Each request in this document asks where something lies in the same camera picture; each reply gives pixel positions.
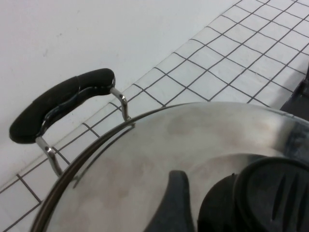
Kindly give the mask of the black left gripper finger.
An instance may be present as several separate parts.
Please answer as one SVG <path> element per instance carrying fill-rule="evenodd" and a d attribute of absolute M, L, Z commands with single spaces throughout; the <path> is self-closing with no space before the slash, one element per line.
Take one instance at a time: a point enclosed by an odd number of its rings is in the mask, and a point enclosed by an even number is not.
<path fill-rule="evenodd" d="M 194 221 L 191 214 L 190 187 L 184 171 L 169 174 L 169 210 L 167 212 L 168 232 L 193 232 Z"/>

